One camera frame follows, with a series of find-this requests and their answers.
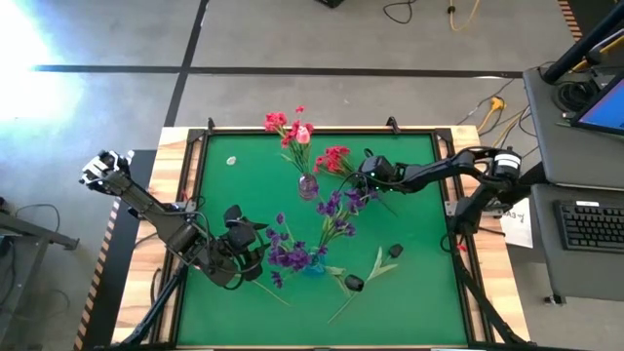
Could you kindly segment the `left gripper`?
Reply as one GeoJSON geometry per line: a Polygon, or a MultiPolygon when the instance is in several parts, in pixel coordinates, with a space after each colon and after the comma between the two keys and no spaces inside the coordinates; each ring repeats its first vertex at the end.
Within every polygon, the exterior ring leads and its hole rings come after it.
{"type": "Polygon", "coordinates": [[[223,218],[227,231],[221,240],[225,255],[234,264],[234,274],[244,281],[256,280],[263,273],[262,261],[269,247],[259,231],[268,225],[250,221],[238,205],[227,209],[223,218]]]}

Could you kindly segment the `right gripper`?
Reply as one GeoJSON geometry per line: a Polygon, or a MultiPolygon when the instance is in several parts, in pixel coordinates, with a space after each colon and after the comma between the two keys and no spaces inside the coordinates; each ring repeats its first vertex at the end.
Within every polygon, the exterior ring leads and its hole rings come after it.
{"type": "Polygon", "coordinates": [[[370,156],[359,167],[362,175],[351,178],[351,190],[357,195],[371,195],[375,189],[399,189],[404,186],[405,168],[404,163],[392,164],[384,156],[370,156]]]}

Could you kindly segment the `red artificial flower bunch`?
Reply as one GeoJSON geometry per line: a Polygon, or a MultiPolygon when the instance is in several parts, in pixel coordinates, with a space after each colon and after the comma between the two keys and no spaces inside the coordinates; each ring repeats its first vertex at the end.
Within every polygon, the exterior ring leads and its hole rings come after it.
{"type": "Polygon", "coordinates": [[[305,126],[312,135],[315,127],[311,123],[303,122],[299,117],[289,123],[288,116],[285,112],[276,111],[269,112],[265,115],[264,130],[270,133],[276,133],[280,137],[280,144],[284,152],[282,157],[292,163],[297,170],[303,174],[295,160],[294,137],[299,126],[305,126]]]}
{"type": "MultiPolygon", "coordinates": [[[[358,175],[354,166],[349,161],[350,153],[350,149],[346,146],[330,146],[325,150],[322,155],[316,158],[313,171],[316,174],[323,173],[330,176],[339,177],[341,183],[336,190],[348,190],[351,188],[351,178],[354,175],[358,175]]],[[[374,201],[379,201],[383,206],[386,207],[387,210],[389,210],[394,215],[395,212],[383,202],[378,190],[375,189],[375,191],[378,193],[379,198],[374,201]]]]}

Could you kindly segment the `pink artificial tulip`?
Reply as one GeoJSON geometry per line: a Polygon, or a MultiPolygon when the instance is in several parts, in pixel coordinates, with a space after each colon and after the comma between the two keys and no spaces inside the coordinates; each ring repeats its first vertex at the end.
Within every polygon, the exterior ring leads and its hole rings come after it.
{"type": "Polygon", "coordinates": [[[299,126],[294,137],[294,151],[295,160],[304,174],[310,172],[310,146],[311,133],[305,126],[299,126]]]}
{"type": "Polygon", "coordinates": [[[266,293],[268,293],[269,295],[271,295],[272,297],[274,297],[275,299],[277,299],[279,302],[281,302],[282,304],[288,306],[288,307],[292,307],[287,301],[285,301],[284,299],[282,299],[281,297],[279,297],[276,293],[274,293],[273,291],[271,291],[269,288],[267,288],[266,286],[264,286],[263,284],[261,284],[258,281],[252,281],[252,283],[254,285],[256,285],[257,287],[261,288],[263,291],[265,291],[266,293]]]}

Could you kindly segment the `purple glass vase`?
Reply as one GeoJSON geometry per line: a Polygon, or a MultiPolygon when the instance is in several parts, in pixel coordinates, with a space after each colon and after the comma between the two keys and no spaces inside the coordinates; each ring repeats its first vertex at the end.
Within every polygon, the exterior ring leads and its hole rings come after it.
{"type": "Polygon", "coordinates": [[[300,198],[304,201],[316,199],[319,194],[317,178],[313,174],[302,174],[298,181],[297,190],[300,198]]]}

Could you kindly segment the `blue cut-glass vase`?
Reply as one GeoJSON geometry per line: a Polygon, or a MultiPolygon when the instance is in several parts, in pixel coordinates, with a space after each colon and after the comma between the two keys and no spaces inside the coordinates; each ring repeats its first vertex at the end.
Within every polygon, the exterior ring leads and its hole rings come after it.
{"type": "Polygon", "coordinates": [[[319,277],[326,273],[325,257],[320,254],[311,254],[308,264],[302,269],[307,277],[319,277]]]}

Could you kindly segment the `green table mat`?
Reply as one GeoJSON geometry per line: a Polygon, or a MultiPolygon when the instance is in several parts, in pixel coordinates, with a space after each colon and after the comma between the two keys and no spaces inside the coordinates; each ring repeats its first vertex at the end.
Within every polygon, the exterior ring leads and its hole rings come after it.
{"type": "MultiPolygon", "coordinates": [[[[273,224],[284,213],[295,239],[315,246],[322,217],[297,192],[297,169],[281,154],[276,136],[213,136],[209,140],[201,194],[213,233],[224,232],[225,211],[238,205],[249,219],[273,224]],[[235,156],[236,163],[226,164],[235,156]]],[[[330,243],[326,262],[366,279],[379,247],[401,244],[399,266],[373,279],[330,324],[347,296],[324,274],[287,276],[277,289],[270,265],[257,280],[288,307],[246,283],[228,291],[203,273],[189,273],[179,340],[191,345],[413,346],[465,342],[450,256],[440,246],[446,232],[442,191],[430,184],[415,194],[384,193],[355,218],[357,234],[330,243]]]]}

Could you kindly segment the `wooden table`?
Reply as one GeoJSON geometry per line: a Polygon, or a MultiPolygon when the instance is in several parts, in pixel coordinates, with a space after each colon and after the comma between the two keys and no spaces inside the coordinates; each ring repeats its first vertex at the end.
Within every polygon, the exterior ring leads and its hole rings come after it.
{"type": "MultiPolygon", "coordinates": [[[[354,135],[356,137],[386,136],[405,137],[430,135],[434,149],[448,156],[464,147],[480,143],[473,126],[403,126],[393,130],[389,126],[332,126],[321,127],[323,136],[354,135]]],[[[148,191],[159,200],[179,200],[197,193],[199,187],[200,155],[204,142],[210,137],[259,136],[259,127],[165,127],[162,130],[154,163],[150,166],[148,191]]],[[[518,337],[529,339],[529,331],[505,238],[499,219],[486,215],[479,231],[464,242],[462,260],[471,276],[487,295],[499,316],[518,337]]],[[[120,341],[129,336],[138,324],[140,313],[147,310],[147,272],[162,268],[163,278],[172,275],[174,260],[164,247],[149,240],[145,249],[132,254],[121,298],[120,311],[116,317],[111,336],[120,341]]],[[[503,340],[477,299],[465,287],[458,291],[458,303],[467,338],[480,343],[499,343],[503,340]]],[[[144,346],[155,350],[164,347],[172,351],[289,351],[287,345],[191,345],[179,340],[178,317],[184,304],[184,290],[177,289],[165,304],[144,346]]]]}

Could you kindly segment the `black floor mat striped edge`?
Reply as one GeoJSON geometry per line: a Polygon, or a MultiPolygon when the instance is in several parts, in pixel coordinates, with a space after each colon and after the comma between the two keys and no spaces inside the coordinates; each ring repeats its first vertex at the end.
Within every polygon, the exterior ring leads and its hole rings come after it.
{"type": "Polygon", "coordinates": [[[149,309],[149,285],[133,287],[131,271],[139,221],[129,206],[113,200],[94,275],[80,315],[72,351],[92,351],[127,338],[149,309]]]}

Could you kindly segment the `white paper sheet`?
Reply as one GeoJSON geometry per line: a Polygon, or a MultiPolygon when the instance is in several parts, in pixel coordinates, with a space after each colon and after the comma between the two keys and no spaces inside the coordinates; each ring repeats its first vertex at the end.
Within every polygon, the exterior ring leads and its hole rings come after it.
{"type": "Polygon", "coordinates": [[[533,248],[529,198],[524,198],[505,212],[500,219],[500,225],[507,244],[533,248]]]}

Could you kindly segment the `grey side desk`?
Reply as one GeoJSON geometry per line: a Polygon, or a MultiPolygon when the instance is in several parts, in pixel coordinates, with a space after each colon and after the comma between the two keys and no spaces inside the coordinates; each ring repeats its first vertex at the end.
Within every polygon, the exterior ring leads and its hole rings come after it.
{"type": "Polygon", "coordinates": [[[557,201],[624,207],[624,138],[566,124],[555,87],[537,68],[523,73],[540,162],[527,170],[533,246],[546,262],[548,297],[624,301],[624,253],[569,251],[555,217],[557,201]]]}

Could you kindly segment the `black keyboard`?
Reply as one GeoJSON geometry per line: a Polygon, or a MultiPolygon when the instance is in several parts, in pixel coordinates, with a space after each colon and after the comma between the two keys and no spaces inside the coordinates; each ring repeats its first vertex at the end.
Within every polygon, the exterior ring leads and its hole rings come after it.
{"type": "Polygon", "coordinates": [[[624,254],[624,204],[559,200],[553,210],[566,250],[624,254]]]}

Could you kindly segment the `black monitor pole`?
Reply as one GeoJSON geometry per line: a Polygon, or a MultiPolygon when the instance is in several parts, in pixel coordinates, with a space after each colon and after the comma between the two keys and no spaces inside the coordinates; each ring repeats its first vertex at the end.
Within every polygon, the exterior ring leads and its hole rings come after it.
{"type": "Polygon", "coordinates": [[[587,35],[570,47],[545,73],[542,80],[553,84],[578,64],[594,47],[624,20],[624,3],[618,3],[587,35]]]}

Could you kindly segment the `monitor with blue screen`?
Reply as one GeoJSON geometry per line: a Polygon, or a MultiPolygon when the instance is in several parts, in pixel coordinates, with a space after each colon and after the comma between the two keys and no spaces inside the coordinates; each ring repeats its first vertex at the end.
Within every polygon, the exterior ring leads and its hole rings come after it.
{"type": "Polygon", "coordinates": [[[574,128],[624,137],[624,71],[618,73],[581,111],[574,128]]]}

